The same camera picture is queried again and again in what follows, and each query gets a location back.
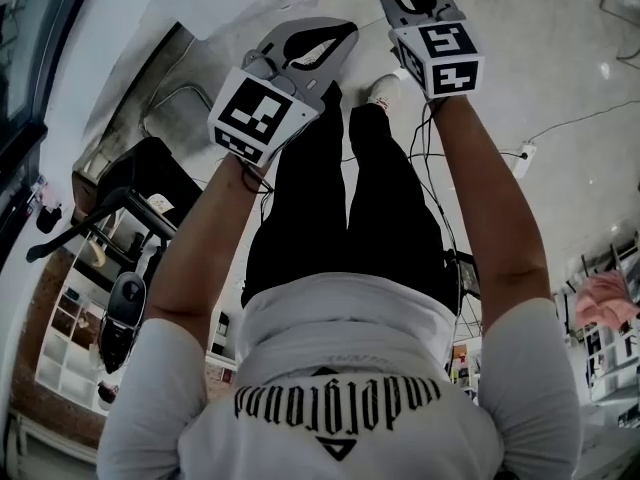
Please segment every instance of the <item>shoe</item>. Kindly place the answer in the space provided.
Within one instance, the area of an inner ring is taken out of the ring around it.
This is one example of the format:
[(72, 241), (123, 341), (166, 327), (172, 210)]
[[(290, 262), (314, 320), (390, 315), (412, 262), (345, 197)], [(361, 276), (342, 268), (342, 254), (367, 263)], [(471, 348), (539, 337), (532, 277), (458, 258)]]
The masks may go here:
[(378, 78), (371, 87), (367, 103), (373, 103), (383, 108), (389, 115), (390, 108), (400, 99), (400, 79), (396, 75), (384, 75)]

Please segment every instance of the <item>white wall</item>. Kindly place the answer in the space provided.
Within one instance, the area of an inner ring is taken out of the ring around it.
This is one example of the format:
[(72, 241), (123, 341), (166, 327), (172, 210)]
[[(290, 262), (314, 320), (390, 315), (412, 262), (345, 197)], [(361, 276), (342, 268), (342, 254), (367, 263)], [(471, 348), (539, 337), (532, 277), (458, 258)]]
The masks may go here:
[[(27, 249), (60, 233), (71, 218), (71, 169), (100, 130), (151, 52), (175, 22), (151, 0), (86, 0), (67, 40), (46, 114), (49, 134), (40, 170), (57, 187), (65, 212), (43, 235), (32, 217), (0, 273), (0, 432), (4, 434), (11, 373), (20, 331), (46, 258), (25, 261)], [(94, 110), (99, 106), (100, 112)], [(4, 449), (0, 450), (4, 463)]]

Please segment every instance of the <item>black pants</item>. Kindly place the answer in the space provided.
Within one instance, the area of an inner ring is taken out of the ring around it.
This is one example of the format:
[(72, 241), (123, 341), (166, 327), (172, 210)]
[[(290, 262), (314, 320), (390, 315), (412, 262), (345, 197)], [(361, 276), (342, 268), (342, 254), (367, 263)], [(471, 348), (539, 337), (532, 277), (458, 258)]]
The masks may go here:
[(242, 305), (268, 288), (321, 272), (384, 277), (455, 313), (440, 226), (378, 105), (353, 109), (349, 135), (360, 172), (349, 227), (342, 180), (342, 94), (282, 151), (271, 214), (251, 245)]

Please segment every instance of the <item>power outlet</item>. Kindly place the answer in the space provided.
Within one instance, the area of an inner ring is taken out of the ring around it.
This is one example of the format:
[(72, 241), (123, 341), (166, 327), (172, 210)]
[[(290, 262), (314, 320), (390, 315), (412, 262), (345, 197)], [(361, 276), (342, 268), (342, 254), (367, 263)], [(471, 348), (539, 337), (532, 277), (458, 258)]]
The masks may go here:
[(527, 174), (527, 171), (529, 170), (529, 166), (533, 161), (533, 155), (536, 154), (536, 149), (537, 148), (533, 144), (526, 144), (522, 146), (520, 155), (521, 156), (526, 155), (526, 158), (518, 158), (516, 163), (511, 168), (511, 171), (513, 172), (514, 177), (516, 177), (517, 179), (524, 178), (524, 175)]

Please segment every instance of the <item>white t-shirt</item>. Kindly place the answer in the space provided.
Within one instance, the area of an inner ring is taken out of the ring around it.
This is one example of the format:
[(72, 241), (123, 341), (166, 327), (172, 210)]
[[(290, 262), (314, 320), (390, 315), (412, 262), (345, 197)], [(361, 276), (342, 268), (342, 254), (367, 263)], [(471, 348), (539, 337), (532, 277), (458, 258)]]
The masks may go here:
[[(553, 304), (483, 341), (479, 407), (443, 370), (453, 316), (391, 281), (320, 274), (245, 310), (236, 390), (207, 405), (204, 354), (145, 322), (100, 442), (103, 479), (567, 479), (580, 450)], [(327, 367), (337, 374), (313, 376)]]

